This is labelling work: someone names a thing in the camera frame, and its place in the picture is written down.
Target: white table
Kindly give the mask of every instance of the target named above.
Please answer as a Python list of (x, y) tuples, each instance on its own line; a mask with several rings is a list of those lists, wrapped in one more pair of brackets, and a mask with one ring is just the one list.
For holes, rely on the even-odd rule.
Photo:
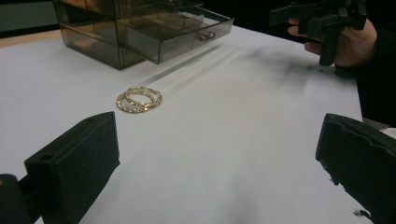
[[(143, 85), (163, 103), (116, 107)], [(162, 64), (115, 70), (61, 38), (0, 49), (0, 172), (115, 111), (121, 165), (81, 223), (371, 223), (315, 160), (326, 113), (361, 120), (355, 80), (288, 40), (233, 27)]]

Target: person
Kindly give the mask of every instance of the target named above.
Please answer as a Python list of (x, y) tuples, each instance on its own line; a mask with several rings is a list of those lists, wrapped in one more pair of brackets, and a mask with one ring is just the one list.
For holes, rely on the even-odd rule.
[[(300, 20), (290, 18), (289, 34), (299, 35)], [(304, 43), (320, 55), (323, 37)], [(396, 127), (396, 23), (379, 27), (366, 20), (362, 30), (346, 27), (340, 34), (334, 66), (356, 77), (364, 118)]]

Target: drawer handle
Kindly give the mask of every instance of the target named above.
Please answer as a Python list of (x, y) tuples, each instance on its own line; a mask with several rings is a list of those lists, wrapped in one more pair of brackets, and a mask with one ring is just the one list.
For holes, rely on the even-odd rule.
[(210, 39), (213, 39), (213, 38), (215, 38), (215, 33), (212, 33), (212, 32), (209, 32), (209, 33), (207, 33), (207, 35), (201, 35), (200, 37), (199, 37), (199, 40), (201, 40), (201, 41), (207, 41), (207, 40), (210, 40)]

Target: acrylic organizer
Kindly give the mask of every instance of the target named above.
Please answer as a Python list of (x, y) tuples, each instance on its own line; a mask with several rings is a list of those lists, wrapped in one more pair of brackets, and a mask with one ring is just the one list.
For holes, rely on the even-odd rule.
[(233, 19), (183, 0), (53, 0), (66, 46), (123, 69), (162, 63), (231, 32)]

